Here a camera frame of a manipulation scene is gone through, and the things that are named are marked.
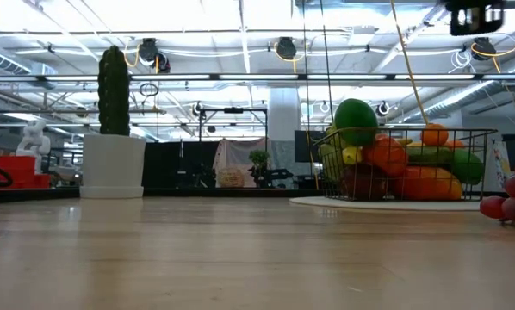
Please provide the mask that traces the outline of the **red bell pepper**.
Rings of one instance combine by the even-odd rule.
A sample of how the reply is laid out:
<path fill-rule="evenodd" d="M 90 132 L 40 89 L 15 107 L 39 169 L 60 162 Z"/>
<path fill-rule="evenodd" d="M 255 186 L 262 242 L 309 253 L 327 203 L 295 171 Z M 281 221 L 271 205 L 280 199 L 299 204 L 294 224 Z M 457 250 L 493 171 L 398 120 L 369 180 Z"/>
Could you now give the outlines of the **red bell pepper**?
<path fill-rule="evenodd" d="M 377 134 L 373 144 L 363 148 L 363 159 L 389 177 L 402 176 L 408 163 L 404 146 L 385 133 Z"/>

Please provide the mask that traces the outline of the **green cucumber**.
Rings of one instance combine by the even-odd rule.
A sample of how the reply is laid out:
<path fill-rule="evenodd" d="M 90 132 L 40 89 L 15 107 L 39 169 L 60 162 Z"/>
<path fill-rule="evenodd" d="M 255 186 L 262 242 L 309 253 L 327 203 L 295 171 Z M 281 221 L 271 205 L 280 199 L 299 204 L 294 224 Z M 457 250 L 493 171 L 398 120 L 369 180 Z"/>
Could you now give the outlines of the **green cucumber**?
<path fill-rule="evenodd" d="M 453 151 L 447 147 L 413 146 L 406 149 L 411 166 L 440 166 L 450 164 Z"/>

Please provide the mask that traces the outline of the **red orange mango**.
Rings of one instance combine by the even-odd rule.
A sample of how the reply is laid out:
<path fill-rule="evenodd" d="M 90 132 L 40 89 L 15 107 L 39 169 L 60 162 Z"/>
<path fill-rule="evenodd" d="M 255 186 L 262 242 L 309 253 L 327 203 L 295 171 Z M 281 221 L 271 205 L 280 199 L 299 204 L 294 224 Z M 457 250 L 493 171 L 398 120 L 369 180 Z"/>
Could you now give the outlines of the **red orange mango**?
<path fill-rule="evenodd" d="M 458 201 L 462 198 L 461 182 L 442 168 L 407 166 L 388 186 L 392 195 L 401 200 Z"/>

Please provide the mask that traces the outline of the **black distant monitor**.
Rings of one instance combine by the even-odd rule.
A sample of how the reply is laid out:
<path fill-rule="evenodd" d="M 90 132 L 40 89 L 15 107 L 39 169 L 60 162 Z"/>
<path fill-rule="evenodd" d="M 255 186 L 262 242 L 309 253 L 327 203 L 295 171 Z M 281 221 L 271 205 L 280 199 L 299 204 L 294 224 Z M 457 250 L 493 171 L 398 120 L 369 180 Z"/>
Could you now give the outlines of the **black distant monitor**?
<path fill-rule="evenodd" d="M 325 131 L 295 131 L 295 162 L 316 162 L 319 158 L 317 142 L 325 136 Z"/>

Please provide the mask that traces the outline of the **woven wicker basket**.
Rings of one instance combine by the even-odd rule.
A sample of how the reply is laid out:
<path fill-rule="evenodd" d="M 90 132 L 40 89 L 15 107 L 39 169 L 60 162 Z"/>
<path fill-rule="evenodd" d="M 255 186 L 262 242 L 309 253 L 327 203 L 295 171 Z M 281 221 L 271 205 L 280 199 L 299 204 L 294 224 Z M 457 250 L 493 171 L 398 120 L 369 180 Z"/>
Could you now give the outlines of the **woven wicker basket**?
<path fill-rule="evenodd" d="M 245 186 L 245 176 L 238 168 L 226 167 L 219 170 L 216 180 L 220 188 L 243 188 Z"/>

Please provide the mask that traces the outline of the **white plate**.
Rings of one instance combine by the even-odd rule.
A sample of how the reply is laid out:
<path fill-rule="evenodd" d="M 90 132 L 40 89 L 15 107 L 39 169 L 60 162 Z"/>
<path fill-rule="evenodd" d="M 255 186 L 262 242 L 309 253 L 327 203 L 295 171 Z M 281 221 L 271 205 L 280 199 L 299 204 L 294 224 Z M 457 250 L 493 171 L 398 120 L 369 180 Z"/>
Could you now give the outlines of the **white plate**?
<path fill-rule="evenodd" d="M 322 196 L 290 198 L 293 204 L 324 207 L 397 211 L 457 212 L 479 211 L 477 201 L 343 201 Z"/>

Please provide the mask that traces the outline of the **large green lime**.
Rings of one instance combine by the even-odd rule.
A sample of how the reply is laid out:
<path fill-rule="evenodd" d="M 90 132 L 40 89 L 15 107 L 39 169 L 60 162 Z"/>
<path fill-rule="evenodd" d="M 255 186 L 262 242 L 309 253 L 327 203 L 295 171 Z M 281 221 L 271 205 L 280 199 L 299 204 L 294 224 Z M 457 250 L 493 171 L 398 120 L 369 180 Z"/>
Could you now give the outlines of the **large green lime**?
<path fill-rule="evenodd" d="M 369 146 L 375 140 L 378 120 L 375 111 L 366 102 L 349 98 L 336 109 L 334 125 L 347 144 Z"/>

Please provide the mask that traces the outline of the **black partition panel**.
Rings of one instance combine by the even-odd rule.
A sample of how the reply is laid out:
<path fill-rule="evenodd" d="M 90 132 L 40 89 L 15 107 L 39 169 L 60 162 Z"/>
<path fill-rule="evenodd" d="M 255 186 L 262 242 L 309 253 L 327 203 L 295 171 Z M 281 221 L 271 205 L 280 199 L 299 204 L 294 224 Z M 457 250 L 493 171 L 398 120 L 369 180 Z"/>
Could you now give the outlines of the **black partition panel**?
<path fill-rule="evenodd" d="M 214 159 L 219 143 L 147 143 L 142 185 L 145 189 L 215 188 Z"/>

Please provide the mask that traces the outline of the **red box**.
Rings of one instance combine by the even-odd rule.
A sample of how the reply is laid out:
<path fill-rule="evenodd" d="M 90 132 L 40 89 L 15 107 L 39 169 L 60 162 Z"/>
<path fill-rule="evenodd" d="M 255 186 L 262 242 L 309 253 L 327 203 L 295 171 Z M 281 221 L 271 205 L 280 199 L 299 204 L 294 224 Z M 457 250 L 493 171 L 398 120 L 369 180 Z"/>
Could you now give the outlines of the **red box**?
<path fill-rule="evenodd" d="M 29 156 L 0 156 L 0 169 L 12 178 L 7 189 L 48 189 L 50 176 L 35 169 L 36 158 Z"/>

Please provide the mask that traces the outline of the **green pear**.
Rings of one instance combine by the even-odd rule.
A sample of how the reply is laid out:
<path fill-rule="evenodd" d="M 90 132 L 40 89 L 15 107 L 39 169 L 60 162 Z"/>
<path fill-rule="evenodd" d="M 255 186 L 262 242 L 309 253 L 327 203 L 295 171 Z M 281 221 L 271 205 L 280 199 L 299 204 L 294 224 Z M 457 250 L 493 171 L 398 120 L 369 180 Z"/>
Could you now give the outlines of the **green pear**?
<path fill-rule="evenodd" d="M 341 150 L 325 143 L 319 147 L 319 155 L 324 176 L 330 181 L 337 182 L 344 172 L 344 161 Z"/>

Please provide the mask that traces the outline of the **pink draped cloth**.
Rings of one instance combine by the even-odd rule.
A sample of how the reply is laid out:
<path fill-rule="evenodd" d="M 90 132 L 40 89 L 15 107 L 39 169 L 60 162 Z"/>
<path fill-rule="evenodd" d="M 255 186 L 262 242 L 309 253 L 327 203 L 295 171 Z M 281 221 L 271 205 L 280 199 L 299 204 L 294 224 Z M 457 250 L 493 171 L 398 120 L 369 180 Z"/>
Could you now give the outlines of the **pink draped cloth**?
<path fill-rule="evenodd" d="M 219 188 L 219 184 L 216 180 L 217 174 L 219 170 L 226 167 L 238 168 L 243 172 L 245 176 L 245 186 L 243 188 L 257 187 L 250 172 L 252 162 L 249 159 L 249 154 L 253 150 L 264 150 L 264 138 L 248 141 L 231 139 L 222 139 L 220 141 L 216 149 L 213 163 L 217 188 Z"/>

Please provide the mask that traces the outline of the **small green lime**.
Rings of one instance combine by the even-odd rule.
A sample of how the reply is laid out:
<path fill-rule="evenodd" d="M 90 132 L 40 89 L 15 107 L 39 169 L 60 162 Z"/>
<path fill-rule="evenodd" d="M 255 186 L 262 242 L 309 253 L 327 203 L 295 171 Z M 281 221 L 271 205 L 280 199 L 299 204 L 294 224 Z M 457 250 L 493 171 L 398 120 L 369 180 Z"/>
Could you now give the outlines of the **small green lime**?
<path fill-rule="evenodd" d="M 463 149 L 449 151 L 447 165 L 462 184 L 477 185 L 483 178 L 484 165 L 472 152 Z"/>

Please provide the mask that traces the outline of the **dark red pomegranate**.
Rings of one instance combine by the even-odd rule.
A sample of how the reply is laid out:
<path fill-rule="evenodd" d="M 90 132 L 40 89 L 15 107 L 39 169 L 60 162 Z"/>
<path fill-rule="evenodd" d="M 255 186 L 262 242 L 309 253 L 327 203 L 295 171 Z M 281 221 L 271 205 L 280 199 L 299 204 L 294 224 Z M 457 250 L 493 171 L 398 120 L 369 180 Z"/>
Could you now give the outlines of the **dark red pomegranate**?
<path fill-rule="evenodd" d="M 387 194 L 388 175 L 380 168 L 366 163 L 344 168 L 339 190 L 351 201 L 378 201 Z"/>

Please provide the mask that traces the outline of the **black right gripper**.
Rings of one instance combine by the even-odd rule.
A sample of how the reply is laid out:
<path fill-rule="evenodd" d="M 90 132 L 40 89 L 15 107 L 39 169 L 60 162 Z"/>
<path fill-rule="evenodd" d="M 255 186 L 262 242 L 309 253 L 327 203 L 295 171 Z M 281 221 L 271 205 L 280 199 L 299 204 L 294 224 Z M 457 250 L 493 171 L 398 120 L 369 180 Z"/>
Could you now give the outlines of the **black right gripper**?
<path fill-rule="evenodd" d="M 504 24 L 506 0 L 443 0 L 443 5 L 452 36 L 492 33 Z"/>

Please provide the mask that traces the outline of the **black distant rig frame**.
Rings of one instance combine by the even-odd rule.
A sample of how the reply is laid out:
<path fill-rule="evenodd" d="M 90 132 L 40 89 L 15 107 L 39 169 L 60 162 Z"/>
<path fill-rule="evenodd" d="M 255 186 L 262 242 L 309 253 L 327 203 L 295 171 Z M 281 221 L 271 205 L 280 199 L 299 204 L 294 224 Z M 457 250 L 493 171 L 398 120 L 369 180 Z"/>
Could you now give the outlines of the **black distant rig frame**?
<path fill-rule="evenodd" d="M 237 108 L 237 107 L 227 107 L 227 108 L 200 108 L 198 111 L 198 142 L 202 142 L 202 128 L 204 125 L 204 121 L 202 118 L 203 114 L 207 112 L 211 112 L 212 114 L 206 118 L 206 121 L 210 121 L 218 112 L 223 114 L 231 114 L 231 115 L 239 115 L 244 112 L 248 112 L 253 115 L 258 121 L 261 122 L 264 127 L 265 135 L 264 135 L 264 150 L 267 152 L 269 150 L 268 142 L 269 142 L 269 115 L 267 108 Z M 264 114 L 264 120 L 260 119 L 257 116 L 257 112 L 262 112 Z"/>

